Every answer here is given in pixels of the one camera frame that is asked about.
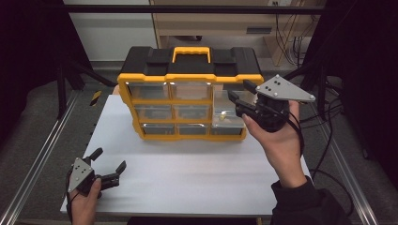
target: transparent drawer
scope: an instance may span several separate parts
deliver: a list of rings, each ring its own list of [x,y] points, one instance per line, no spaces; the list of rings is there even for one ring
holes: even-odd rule
[[[211,135],[240,135],[242,133],[240,127],[211,127]]]
[[[178,133],[181,135],[206,135],[207,124],[177,124]]]
[[[137,99],[168,99],[169,87],[166,82],[129,82],[131,96]]]
[[[241,100],[253,104],[255,95],[248,91],[235,91]],[[235,104],[228,98],[227,91],[214,91],[212,125],[215,128],[244,128],[242,118],[237,117]]]
[[[209,119],[209,105],[173,105],[176,119]]]
[[[141,124],[141,128],[143,129],[144,134],[175,134],[174,124]]]
[[[172,107],[170,105],[134,105],[140,119],[171,119]]]
[[[170,82],[173,99],[210,99],[210,82]]]

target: toolbox handle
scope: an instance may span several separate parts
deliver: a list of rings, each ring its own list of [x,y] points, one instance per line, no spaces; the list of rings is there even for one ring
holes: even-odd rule
[[[173,53],[173,63],[176,62],[176,56],[178,54],[206,54],[207,62],[210,63],[209,47],[175,47]]]

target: white table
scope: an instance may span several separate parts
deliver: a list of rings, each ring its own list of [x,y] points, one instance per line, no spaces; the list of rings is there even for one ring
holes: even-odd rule
[[[141,140],[129,108],[109,96],[85,157],[97,148],[96,174],[113,173],[123,161],[120,186],[104,190],[97,211],[114,216],[263,217],[276,200],[278,180],[260,144],[242,142]],[[302,167],[308,175],[304,159]],[[66,212],[64,201],[61,212]]]

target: tool organizer box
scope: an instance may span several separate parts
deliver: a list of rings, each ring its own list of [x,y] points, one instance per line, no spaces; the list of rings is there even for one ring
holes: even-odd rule
[[[131,47],[117,79],[135,131],[162,141],[243,140],[246,128],[225,91],[233,86],[250,100],[239,91],[243,80],[264,82],[251,48]]]

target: black sleeve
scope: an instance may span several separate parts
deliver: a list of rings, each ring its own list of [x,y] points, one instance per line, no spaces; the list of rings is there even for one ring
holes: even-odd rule
[[[273,224],[347,225],[351,224],[342,206],[326,189],[316,190],[311,179],[296,188],[284,188],[274,183],[277,200],[273,209]]]

